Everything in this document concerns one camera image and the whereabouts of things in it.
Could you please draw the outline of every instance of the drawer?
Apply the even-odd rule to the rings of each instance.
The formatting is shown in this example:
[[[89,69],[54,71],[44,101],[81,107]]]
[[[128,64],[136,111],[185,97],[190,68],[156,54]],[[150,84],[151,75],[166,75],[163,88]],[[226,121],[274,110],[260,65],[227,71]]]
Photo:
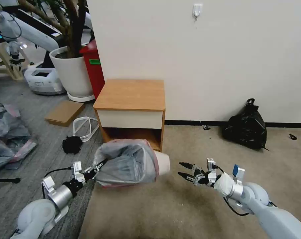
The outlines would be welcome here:
[[[106,111],[97,110],[102,127],[154,128],[162,127],[162,111]]]

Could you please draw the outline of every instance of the white plastic cup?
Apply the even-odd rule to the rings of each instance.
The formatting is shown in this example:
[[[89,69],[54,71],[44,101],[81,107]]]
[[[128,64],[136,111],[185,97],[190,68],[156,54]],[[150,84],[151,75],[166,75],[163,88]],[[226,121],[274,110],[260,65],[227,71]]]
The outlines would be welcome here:
[[[158,161],[159,176],[168,173],[170,171],[169,156],[158,151],[155,151],[155,155]]]

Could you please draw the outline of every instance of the black baseboard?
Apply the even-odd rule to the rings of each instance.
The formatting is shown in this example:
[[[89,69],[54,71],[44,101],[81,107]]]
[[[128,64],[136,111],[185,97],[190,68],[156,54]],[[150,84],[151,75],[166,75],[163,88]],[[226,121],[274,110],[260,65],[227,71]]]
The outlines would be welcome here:
[[[199,120],[165,120],[166,125],[193,125],[193,126],[223,126],[226,121],[199,121]],[[275,123],[266,122],[266,127],[274,128],[301,128],[301,123]]]

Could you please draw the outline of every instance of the wooden nightstand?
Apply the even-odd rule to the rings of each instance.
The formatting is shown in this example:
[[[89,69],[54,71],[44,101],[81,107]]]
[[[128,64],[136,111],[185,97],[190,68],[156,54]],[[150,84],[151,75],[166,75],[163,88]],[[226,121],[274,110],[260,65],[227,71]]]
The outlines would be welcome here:
[[[162,80],[107,80],[94,104],[104,142],[146,139],[162,150],[165,91]]]

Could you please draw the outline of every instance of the plant pot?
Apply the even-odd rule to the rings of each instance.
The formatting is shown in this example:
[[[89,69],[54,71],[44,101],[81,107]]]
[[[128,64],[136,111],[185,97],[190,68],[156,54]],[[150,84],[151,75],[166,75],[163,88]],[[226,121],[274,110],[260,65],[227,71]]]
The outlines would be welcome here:
[[[50,58],[68,97],[77,102],[95,99],[83,57],[66,59],[55,57],[66,50],[66,46],[55,49],[50,52]]]

